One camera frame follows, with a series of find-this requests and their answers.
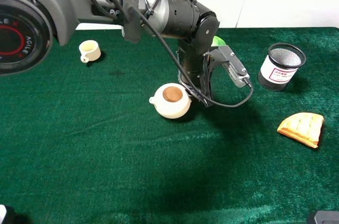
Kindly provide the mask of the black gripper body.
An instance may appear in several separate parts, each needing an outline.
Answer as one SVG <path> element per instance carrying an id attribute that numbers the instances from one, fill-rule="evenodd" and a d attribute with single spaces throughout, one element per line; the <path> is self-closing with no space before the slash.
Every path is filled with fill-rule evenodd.
<path id="1" fill-rule="evenodd" d="M 191 82 L 197 88 L 194 90 L 191 84 L 179 72 L 178 79 L 181 85 L 186 89 L 190 97 L 193 97 L 203 103 L 205 107 L 210 107 L 213 104 L 207 100 L 211 98 L 211 85 L 208 75 L 207 56 L 204 54 L 211 48 L 212 41 L 178 41 L 177 58 L 180 65 L 188 75 Z"/>

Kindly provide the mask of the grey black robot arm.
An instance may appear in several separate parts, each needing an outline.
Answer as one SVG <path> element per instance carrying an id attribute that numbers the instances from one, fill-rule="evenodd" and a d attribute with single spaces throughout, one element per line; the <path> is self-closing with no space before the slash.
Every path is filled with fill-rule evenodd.
<path id="1" fill-rule="evenodd" d="M 219 28 L 215 13 L 196 0 L 1 0 L 1 74 L 28 70 L 65 45 L 81 23 L 122 27 L 136 43 L 147 32 L 178 40 L 172 58 L 184 87 L 206 106 L 211 97 L 209 53 Z"/>

